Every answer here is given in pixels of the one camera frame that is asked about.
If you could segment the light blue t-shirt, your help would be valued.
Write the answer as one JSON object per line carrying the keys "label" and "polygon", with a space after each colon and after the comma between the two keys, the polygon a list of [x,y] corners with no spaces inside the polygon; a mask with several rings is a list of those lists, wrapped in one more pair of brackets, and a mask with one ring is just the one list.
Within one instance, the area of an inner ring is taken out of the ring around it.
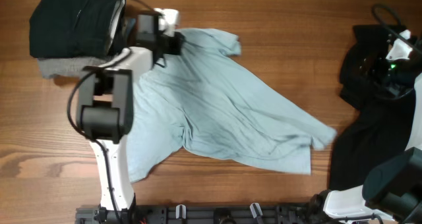
{"label": "light blue t-shirt", "polygon": [[166,55],[134,84],[135,117],[127,138],[129,178],[136,182],[172,153],[308,175],[311,150],[336,131],[267,86],[233,56],[238,37],[217,29],[182,30],[180,55]]}

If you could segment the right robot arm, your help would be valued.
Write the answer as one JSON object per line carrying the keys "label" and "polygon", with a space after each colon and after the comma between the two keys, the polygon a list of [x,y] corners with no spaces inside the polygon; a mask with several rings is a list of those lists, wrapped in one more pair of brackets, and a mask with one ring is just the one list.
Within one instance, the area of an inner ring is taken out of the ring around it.
{"label": "right robot arm", "polygon": [[278,210],[300,223],[421,222],[421,58],[415,38],[355,35],[340,71],[340,97],[359,116],[334,143],[328,189],[300,208]]}

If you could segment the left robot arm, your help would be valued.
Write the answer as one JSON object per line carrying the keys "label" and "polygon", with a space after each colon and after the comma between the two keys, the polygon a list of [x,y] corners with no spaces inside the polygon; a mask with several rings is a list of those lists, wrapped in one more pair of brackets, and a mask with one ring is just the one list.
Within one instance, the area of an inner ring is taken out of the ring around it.
{"label": "left robot arm", "polygon": [[100,211],[128,212],[135,193],[129,180],[126,146],[134,120],[133,84],[153,67],[165,67],[165,55],[181,52],[183,36],[175,9],[154,9],[137,16],[135,45],[111,61],[84,67],[72,92],[78,98],[69,121],[85,137],[96,156],[102,197]]}

